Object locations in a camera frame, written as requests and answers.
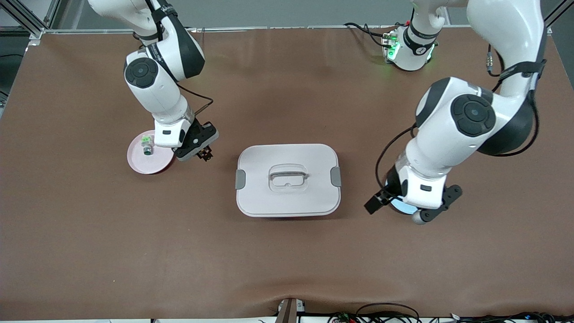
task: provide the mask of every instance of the white plastic container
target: white plastic container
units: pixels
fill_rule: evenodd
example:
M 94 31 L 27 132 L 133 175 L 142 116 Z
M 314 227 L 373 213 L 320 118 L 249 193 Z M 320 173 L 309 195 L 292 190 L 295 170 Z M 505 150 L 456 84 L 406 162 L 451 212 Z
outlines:
M 323 144 L 249 147 L 239 157 L 235 189 L 250 217 L 330 214 L 341 201 L 337 154 Z

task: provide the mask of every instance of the tabletop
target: tabletop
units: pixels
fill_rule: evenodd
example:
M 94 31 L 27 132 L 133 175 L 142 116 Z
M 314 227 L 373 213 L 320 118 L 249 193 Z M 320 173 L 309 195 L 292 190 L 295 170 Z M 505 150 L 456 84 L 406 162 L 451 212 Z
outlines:
M 574 92 L 552 39 L 536 143 L 512 158 L 472 155 L 447 180 L 463 196 L 417 226 L 363 204 L 377 191 L 377 156 L 434 81 L 496 83 L 470 28 L 444 29 L 416 72 L 386 65 L 356 29 L 193 35 L 207 62 L 181 84 L 215 99 L 198 119 L 220 137 L 209 162 L 157 175 L 126 161 L 131 140 L 153 128 L 123 80 L 139 45 L 131 35 L 46 34 L 28 49 L 0 120 L 0 320 L 268 316 L 286 297 L 312 312 L 381 301 L 423 316 L 574 312 Z M 205 103 L 184 95 L 194 109 Z M 337 152 L 337 211 L 242 214 L 239 154 L 293 143 Z

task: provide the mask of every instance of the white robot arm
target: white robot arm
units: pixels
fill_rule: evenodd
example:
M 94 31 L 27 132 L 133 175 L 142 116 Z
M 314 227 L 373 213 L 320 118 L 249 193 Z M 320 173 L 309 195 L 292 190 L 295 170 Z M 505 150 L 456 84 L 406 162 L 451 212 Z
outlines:
M 126 58 L 130 90 L 155 120 L 154 143 L 170 147 L 179 160 L 209 160 L 209 144 L 219 137 L 211 123 L 200 124 L 177 82 L 201 73 L 205 58 L 165 0 L 88 0 L 101 16 L 123 21 L 144 47 Z
M 371 214 L 399 195 L 420 209 L 440 208 L 452 167 L 477 150 L 493 156 L 512 151 L 530 133 L 534 91 L 545 63 L 540 0 L 468 0 L 467 15 L 473 30 L 509 66 L 499 79 L 501 92 L 457 78 L 431 85 L 416 109 L 417 136 L 389 171 L 388 185 L 365 204 Z M 433 216 L 418 212 L 413 219 L 424 224 Z

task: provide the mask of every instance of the pink plate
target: pink plate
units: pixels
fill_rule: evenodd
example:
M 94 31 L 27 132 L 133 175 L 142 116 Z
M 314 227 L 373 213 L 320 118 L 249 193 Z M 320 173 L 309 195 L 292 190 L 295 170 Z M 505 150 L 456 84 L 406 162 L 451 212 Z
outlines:
M 131 169 L 140 174 L 155 174 L 162 171 L 173 159 L 171 148 L 153 146 L 153 154 L 144 155 L 144 148 L 141 145 L 141 138 L 144 135 L 153 134 L 154 131 L 146 131 L 131 141 L 127 149 L 127 163 Z

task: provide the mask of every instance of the cable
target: cable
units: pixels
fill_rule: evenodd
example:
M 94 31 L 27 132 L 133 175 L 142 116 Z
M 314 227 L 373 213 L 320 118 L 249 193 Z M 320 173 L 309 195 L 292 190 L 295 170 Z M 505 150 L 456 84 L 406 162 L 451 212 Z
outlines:
M 406 24 L 401 24 L 400 22 L 395 22 L 395 26 L 402 26 L 402 27 L 407 27 L 414 18 L 414 7 L 413 7 L 413 11 L 410 13 L 410 20 L 406 23 Z
M 145 0 L 145 3 L 148 4 L 148 8 L 151 12 L 154 12 L 155 9 L 153 7 L 153 3 L 152 0 Z M 157 30 L 157 41 L 160 42 L 164 39 L 164 35 L 161 31 L 161 22 L 156 22 L 156 30 Z
M 504 71 L 504 61 L 502 60 L 502 56 L 500 55 L 500 53 L 497 52 L 497 56 L 498 56 L 498 62 L 501 65 L 501 71 Z M 488 72 L 488 74 L 492 77 L 499 77 L 500 74 L 493 74 L 492 73 L 492 45 L 488 44 L 488 52 L 486 53 L 486 57 L 487 57 L 487 64 L 486 64 L 486 71 Z
M 365 24 L 363 27 L 361 27 L 361 26 L 357 25 L 357 24 L 354 23 L 354 22 L 348 22 L 348 23 L 344 24 L 343 26 L 354 26 L 354 27 L 357 27 L 357 28 L 358 28 L 360 31 L 362 31 L 363 33 L 369 34 L 369 36 L 371 36 L 371 39 L 375 42 L 375 44 L 377 44 L 377 45 L 379 45 L 379 46 L 381 46 L 381 47 L 384 47 L 384 48 L 391 48 L 390 45 L 386 45 L 386 44 L 379 43 L 379 42 L 375 39 L 375 36 L 377 36 L 377 37 L 384 37 L 384 34 L 379 34 L 379 33 L 374 33 L 374 32 L 372 32 L 371 29 L 369 28 L 369 25 L 367 25 L 367 24 Z
M 385 146 L 385 148 L 383 149 L 383 151 L 381 152 L 381 154 L 379 155 L 379 158 L 377 158 L 377 163 L 375 164 L 375 178 L 377 179 L 377 183 L 379 184 L 379 187 L 381 188 L 381 190 L 383 192 L 385 192 L 385 194 L 388 194 L 389 196 L 391 196 L 392 198 L 395 198 L 399 201 L 402 201 L 402 198 L 390 193 L 387 191 L 387 189 L 384 187 L 384 185 L 381 183 L 381 179 L 379 177 L 379 165 L 381 164 L 381 159 L 383 159 L 383 156 L 385 155 L 385 153 L 387 152 L 387 150 L 389 149 L 389 147 L 391 147 L 392 144 L 394 144 L 395 141 L 397 141 L 400 137 L 402 137 L 405 133 L 410 132 L 412 129 L 416 128 L 417 124 L 413 124 L 411 127 L 403 130 L 401 133 L 399 133 L 395 138 L 393 138 L 391 141 L 389 141 L 389 143 L 387 144 L 387 146 Z
M 560 14 L 558 14 L 558 15 L 556 16 L 556 18 L 554 18 L 554 20 L 552 20 L 549 24 L 546 25 L 546 27 L 552 26 L 552 24 L 554 24 L 554 22 L 555 22 L 558 18 L 560 18 L 560 16 L 563 15 L 568 9 L 570 9 L 570 7 L 571 7 L 572 5 L 574 5 L 574 2 L 570 3 L 570 4 L 566 7 L 566 9 L 564 9 Z
M 371 307 L 371 306 L 398 306 L 398 307 L 402 307 L 402 308 L 409 309 L 409 310 L 413 311 L 413 312 L 416 314 L 417 322 L 418 322 L 418 323 L 421 323 L 421 316 L 418 314 L 418 312 L 417 312 L 416 309 L 414 309 L 414 308 L 412 308 L 412 307 L 410 307 L 410 306 L 407 306 L 407 305 L 399 304 L 399 303 L 371 303 L 371 304 L 363 305 L 363 306 L 359 307 L 359 309 L 355 312 L 355 315 L 358 316 L 358 315 L 359 315 L 359 312 L 360 312 L 362 309 L 365 309 L 365 308 Z
M 386 44 L 382 44 L 379 43 L 375 37 L 373 36 L 373 33 L 371 32 L 371 29 L 369 29 L 369 26 L 367 24 L 364 25 L 365 29 L 367 29 L 367 33 L 369 33 L 369 36 L 371 36 L 371 39 L 375 42 L 375 44 L 384 47 L 384 48 L 391 48 L 391 45 L 386 45 Z
M 2 56 L 0 56 L 0 58 L 3 58 L 3 57 L 10 57 L 10 56 L 20 56 L 21 58 L 24 58 L 24 55 L 20 55 L 20 54 L 8 54 L 8 55 L 2 55 Z
M 210 106 L 210 105 L 214 102 L 214 100 L 213 100 L 212 98 L 206 97 L 205 95 L 201 95 L 201 94 L 195 93 L 195 92 L 193 92 L 193 91 L 191 91 L 191 90 L 186 89 L 185 87 L 183 87 L 183 86 L 181 86 L 181 85 L 179 85 L 179 84 L 177 85 L 177 87 L 179 87 L 180 89 L 182 89 L 182 90 L 184 90 L 184 91 L 186 91 L 186 92 L 188 92 L 188 93 L 191 93 L 191 94 L 193 94 L 193 95 L 195 95 L 195 96 L 197 96 L 197 97 L 204 98 L 204 99 L 210 101 L 208 104 L 206 104 L 206 105 L 202 106 L 201 108 L 199 108 L 199 110 L 195 112 L 195 115 L 200 114 L 203 110 L 207 109 L 207 107 Z
M 532 138 L 530 138 L 530 141 L 528 142 L 528 144 L 526 146 L 524 146 L 522 149 L 520 149 L 519 151 L 510 152 L 510 153 L 501 153 L 498 155 L 494 155 L 494 157 L 512 157 L 512 156 L 520 155 L 521 153 L 527 151 L 528 148 L 530 148 L 534 144 L 534 142 L 536 141 L 536 138 L 538 137 L 538 132 L 540 131 L 540 117 L 538 116 L 538 107 L 536 106 L 536 99 L 534 97 L 534 92 L 530 92 L 530 93 L 531 94 L 529 94 L 529 97 L 532 101 L 532 112 L 534 113 L 534 134 L 532 134 Z
M 369 32 L 367 31 L 367 29 L 365 29 L 365 28 L 363 28 L 363 27 L 357 25 L 357 24 L 354 23 L 354 22 L 348 22 L 348 23 L 344 24 L 343 26 L 353 26 L 353 27 L 357 27 L 357 28 L 358 28 L 360 31 L 362 31 L 363 33 L 367 33 L 367 34 L 369 33 Z M 370 33 L 371 33 L 372 35 L 374 35 L 374 36 L 377 36 L 377 37 L 383 37 L 383 34 L 374 33 L 374 32 L 370 32 Z
M 497 82 L 497 84 L 492 88 L 492 92 L 496 92 L 498 90 L 498 88 L 500 87 L 500 85 L 502 84 L 502 81 L 499 80 Z

